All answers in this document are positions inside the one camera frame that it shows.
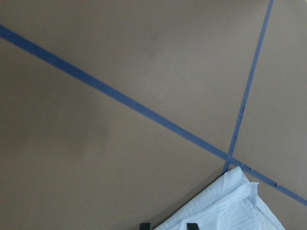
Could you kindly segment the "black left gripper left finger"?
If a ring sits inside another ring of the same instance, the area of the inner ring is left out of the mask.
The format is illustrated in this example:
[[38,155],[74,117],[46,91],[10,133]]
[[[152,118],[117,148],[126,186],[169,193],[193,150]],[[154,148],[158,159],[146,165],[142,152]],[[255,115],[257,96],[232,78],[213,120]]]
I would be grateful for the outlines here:
[[151,230],[151,223],[150,222],[141,223],[140,230]]

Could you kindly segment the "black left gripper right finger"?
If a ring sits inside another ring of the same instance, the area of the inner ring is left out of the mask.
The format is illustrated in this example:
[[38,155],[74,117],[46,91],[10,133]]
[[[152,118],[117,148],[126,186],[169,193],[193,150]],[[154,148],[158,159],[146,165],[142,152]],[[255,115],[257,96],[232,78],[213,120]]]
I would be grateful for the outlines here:
[[187,223],[187,230],[198,230],[197,223]]

